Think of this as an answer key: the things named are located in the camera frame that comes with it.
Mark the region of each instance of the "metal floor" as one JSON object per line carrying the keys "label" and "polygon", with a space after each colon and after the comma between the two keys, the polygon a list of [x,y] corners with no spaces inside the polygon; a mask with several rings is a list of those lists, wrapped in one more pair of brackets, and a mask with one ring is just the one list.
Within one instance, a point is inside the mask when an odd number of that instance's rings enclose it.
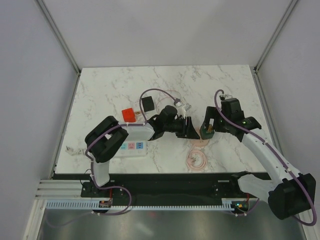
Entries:
{"label": "metal floor", "polygon": [[[52,224],[63,224],[86,211],[46,210]],[[293,218],[277,219],[266,203],[246,217],[217,211],[138,211],[119,216],[89,215],[65,227],[44,222],[39,240],[305,240]]]}

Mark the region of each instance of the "white wall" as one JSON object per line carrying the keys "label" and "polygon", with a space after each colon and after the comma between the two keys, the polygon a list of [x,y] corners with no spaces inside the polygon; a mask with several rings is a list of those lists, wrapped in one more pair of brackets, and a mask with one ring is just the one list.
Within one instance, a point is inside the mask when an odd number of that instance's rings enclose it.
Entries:
{"label": "white wall", "polygon": [[44,0],[82,67],[254,66],[290,0]]}
{"label": "white wall", "polygon": [[284,154],[317,181],[320,211],[320,1],[300,1],[262,64],[262,87]]}
{"label": "white wall", "polygon": [[33,0],[0,7],[0,239],[20,240],[76,74]]}

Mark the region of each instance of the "red cube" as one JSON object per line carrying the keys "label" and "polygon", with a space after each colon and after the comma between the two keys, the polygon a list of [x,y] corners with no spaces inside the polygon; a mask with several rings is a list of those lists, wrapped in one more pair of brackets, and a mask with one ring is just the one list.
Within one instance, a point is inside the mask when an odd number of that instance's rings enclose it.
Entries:
{"label": "red cube", "polygon": [[126,123],[136,122],[135,112],[132,108],[122,110],[122,116]]}

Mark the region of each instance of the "metal frame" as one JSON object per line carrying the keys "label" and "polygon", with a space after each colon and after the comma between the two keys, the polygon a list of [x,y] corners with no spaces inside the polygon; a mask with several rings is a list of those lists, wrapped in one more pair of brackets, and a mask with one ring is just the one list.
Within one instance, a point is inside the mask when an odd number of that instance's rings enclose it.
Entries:
{"label": "metal frame", "polygon": [[297,3],[299,2],[299,0],[291,0],[289,5],[287,6],[281,20],[279,21],[278,25],[276,26],[270,40],[268,41],[266,47],[264,48],[256,66],[255,66],[255,70],[258,71],[262,64],[264,63],[268,53],[270,52],[271,48],[273,47],[273,45],[275,44],[276,40],[278,39],[280,33],[282,32],[286,22],[288,21],[289,17],[291,16],[293,10],[295,9]]}
{"label": "metal frame", "polygon": [[65,133],[66,133],[66,130],[67,130],[68,120],[69,120],[69,117],[70,117],[72,105],[73,105],[74,100],[75,100],[75,96],[76,96],[76,92],[77,92],[77,87],[78,87],[79,81],[80,81],[80,74],[78,75],[78,77],[76,79],[76,82],[75,82],[74,87],[73,87],[73,93],[71,95],[70,100],[68,101],[68,103],[69,103],[68,108],[66,110],[66,113],[64,114],[64,116],[65,116],[64,117],[64,123],[63,123],[63,125],[61,127],[61,130],[60,130],[59,141],[57,142],[57,144],[56,144],[56,146],[54,148],[54,154],[53,154],[53,158],[51,160],[52,168],[51,168],[51,170],[50,170],[50,172],[48,174],[48,179],[51,179],[53,177],[55,169],[56,169],[56,166],[57,166],[59,153],[60,153],[62,142],[64,140],[64,136],[65,136]]}
{"label": "metal frame", "polygon": [[[63,38],[57,24],[55,23],[47,5],[44,3],[44,0],[34,0],[36,4],[38,5],[39,9],[41,10],[43,16],[45,17],[45,20],[49,24],[53,34],[55,35],[56,39],[58,40],[59,44],[61,45],[63,51],[65,52],[67,58],[69,59],[72,67],[74,68],[75,72],[77,73],[77,81],[75,82],[74,89],[72,96],[70,98],[69,106],[65,114],[65,121],[61,128],[61,134],[60,134],[60,141],[57,143],[57,146],[54,150],[54,157],[52,159],[52,170],[49,174],[49,179],[53,176],[56,163],[58,160],[59,152],[61,150],[62,141],[64,139],[64,134],[67,128],[68,119],[71,113],[73,101],[76,95],[78,83],[80,80],[81,75],[81,69],[78,66],[73,54],[71,53],[65,39]],[[266,96],[262,88],[262,83],[259,78],[259,69],[261,68],[262,64],[264,63],[266,57],[268,56],[268,53],[272,49],[273,45],[275,44],[276,40],[278,39],[280,33],[282,32],[284,25],[288,21],[289,17],[291,16],[293,10],[297,6],[297,3],[299,0],[291,0],[288,7],[286,8],[281,20],[279,21],[278,25],[276,26],[276,29],[274,30],[270,40],[268,41],[265,49],[263,50],[256,66],[250,67],[252,77],[254,80],[254,84],[256,86],[256,90],[262,105],[263,113],[266,118],[266,122],[271,134],[272,141],[276,148],[282,153],[280,141],[277,135],[275,122],[272,118],[270,108],[267,104]],[[80,182],[77,180],[42,180],[40,181],[38,191],[35,196],[35,200],[33,202],[31,214],[29,216],[29,220],[25,229],[25,233],[23,235],[24,240],[35,240],[37,239],[37,236],[39,234],[39,230],[41,227],[41,222],[43,219],[44,211],[46,208],[47,200],[48,199],[72,199],[72,200],[79,200],[83,199],[80,197],[82,190],[82,186]],[[310,211],[304,212],[300,214],[300,218],[304,221],[311,221],[311,214]],[[307,239],[320,239],[320,236],[318,234],[318,231],[314,227],[305,227],[304,232],[307,237]]]}
{"label": "metal frame", "polygon": [[279,138],[278,138],[277,130],[276,130],[276,127],[275,127],[275,122],[274,122],[274,120],[272,118],[272,115],[271,115],[271,112],[270,112],[270,108],[268,106],[266,95],[265,95],[264,90],[262,88],[262,84],[261,84],[259,75],[257,74],[257,72],[256,72],[254,67],[250,67],[250,70],[251,70],[251,74],[252,74],[252,77],[253,77],[253,81],[254,81],[254,84],[255,84],[256,91],[258,93],[259,100],[261,102],[262,111],[263,111],[265,119],[266,119],[266,124],[267,124],[267,126],[269,128],[269,131],[270,131],[271,140],[272,140],[274,146],[279,150],[279,152],[281,154],[283,154],[283,151],[282,151],[282,148],[281,148],[281,145],[280,145],[280,141],[279,141]]}
{"label": "metal frame", "polygon": [[56,39],[58,40],[59,44],[61,45],[66,57],[70,61],[71,65],[73,66],[73,69],[75,70],[75,72],[79,76],[81,73],[81,69],[79,68],[74,56],[72,55],[64,37],[62,36],[57,24],[55,23],[47,5],[45,4],[45,2],[43,0],[34,0],[34,1],[37,4],[37,6],[39,7],[39,9],[41,10],[45,20],[49,24],[53,34],[55,35]]}

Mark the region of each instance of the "marble surface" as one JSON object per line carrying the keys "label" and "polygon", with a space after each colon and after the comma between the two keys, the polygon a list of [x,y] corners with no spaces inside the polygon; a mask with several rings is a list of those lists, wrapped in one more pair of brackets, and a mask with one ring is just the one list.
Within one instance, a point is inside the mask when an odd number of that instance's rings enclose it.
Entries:
{"label": "marble surface", "polygon": [[[84,156],[85,136],[105,117],[114,116],[123,121],[121,110],[139,110],[140,94],[149,88],[174,90],[174,97],[189,103],[195,128],[201,126],[207,106],[214,106],[214,94],[223,89],[226,94],[238,98],[246,117],[255,117],[266,135],[270,133],[248,65],[213,66],[149,66],[84,68],[81,73],[72,105],[55,172],[57,174],[82,174],[90,167]],[[158,91],[150,91],[155,105],[165,97]],[[162,100],[161,110],[172,100]],[[156,110],[147,113],[147,117]],[[145,157],[113,158],[110,173],[187,173],[186,158],[192,144],[188,139],[165,133],[147,143]],[[234,136],[215,133],[202,151],[208,159],[203,172],[264,172],[256,157]]]}

